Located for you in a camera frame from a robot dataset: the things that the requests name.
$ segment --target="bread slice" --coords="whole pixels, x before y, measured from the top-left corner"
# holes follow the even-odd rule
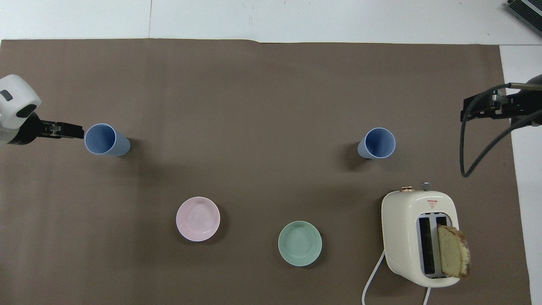
[[[463,232],[451,226],[438,225],[442,272],[464,278],[470,274],[470,252]]]

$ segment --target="brown table surface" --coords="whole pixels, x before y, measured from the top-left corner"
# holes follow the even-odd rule
[[[110,123],[132,149],[1,147],[1,304],[359,304],[383,196],[423,180],[455,201],[472,255],[470,278],[429,304],[530,303],[510,137],[459,172],[462,102],[503,82],[497,46],[2,41],[8,74],[41,97],[41,119]],[[507,124],[469,123],[467,162]],[[366,161],[356,145],[375,126],[397,149]],[[201,243],[175,224],[193,196],[222,218]],[[323,239],[306,268],[277,248],[295,220]],[[424,292],[384,263],[367,304]]]

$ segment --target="pink plate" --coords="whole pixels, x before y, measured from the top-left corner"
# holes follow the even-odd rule
[[[219,224],[218,207],[205,197],[190,198],[177,211],[177,229],[184,238],[193,242],[209,239]]]

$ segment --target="blue cup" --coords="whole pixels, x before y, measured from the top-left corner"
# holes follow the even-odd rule
[[[122,156],[130,150],[130,141],[110,125],[98,123],[87,130],[85,146],[94,155]]]
[[[376,127],[358,144],[358,154],[365,159],[384,159],[395,151],[395,137],[386,128]]]

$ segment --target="white tile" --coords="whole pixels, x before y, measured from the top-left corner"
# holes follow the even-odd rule
[[[505,82],[526,82],[542,73],[542,46],[501,46],[501,61]],[[542,304],[542,126],[514,130],[512,147],[531,299]]]
[[[0,0],[0,39],[143,38],[151,0]]]
[[[506,1],[153,0],[151,37],[542,45]]]

